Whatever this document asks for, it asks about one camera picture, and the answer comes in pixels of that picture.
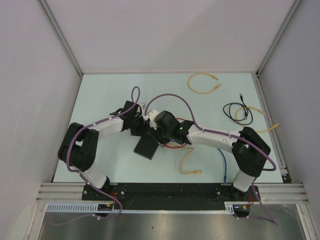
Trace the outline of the black network switch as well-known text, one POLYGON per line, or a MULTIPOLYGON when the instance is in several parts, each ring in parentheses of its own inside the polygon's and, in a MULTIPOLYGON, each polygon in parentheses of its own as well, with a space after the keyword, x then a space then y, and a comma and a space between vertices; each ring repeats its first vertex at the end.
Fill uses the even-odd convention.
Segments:
POLYGON ((159 143, 156 140, 149 135, 143 135, 138 141, 133 152, 148 160, 152 160, 158 147, 159 143))

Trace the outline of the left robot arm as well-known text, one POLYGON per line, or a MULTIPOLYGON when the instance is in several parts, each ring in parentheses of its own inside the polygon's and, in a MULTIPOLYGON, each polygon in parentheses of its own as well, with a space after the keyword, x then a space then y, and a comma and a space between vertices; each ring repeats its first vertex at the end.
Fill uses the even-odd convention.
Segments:
POLYGON ((58 159, 65 162, 70 172, 75 172, 93 188, 100 200, 110 196, 110 179, 95 164, 99 140, 125 130, 135 136, 143 134, 145 105, 127 100, 124 107, 112 112, 107 118, 88 127, 73 122, 68 127, 58 150, 58 159))

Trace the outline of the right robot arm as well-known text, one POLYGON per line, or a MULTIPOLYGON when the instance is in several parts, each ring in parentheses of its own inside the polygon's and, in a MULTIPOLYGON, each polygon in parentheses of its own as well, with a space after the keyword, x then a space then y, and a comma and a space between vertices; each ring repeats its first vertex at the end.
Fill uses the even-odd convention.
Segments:
POLYGON ((239 168, 230 188, 231 196, 242 201, 249 187, 264 170, 271 148, 250 127, 239 132, 217 131, 197 127, 191 120, 179 121, 168 111, 152 110, 143 116, 148 132, 160 144, 175 141, 179 145, 204 145, 233 154, 239 168))

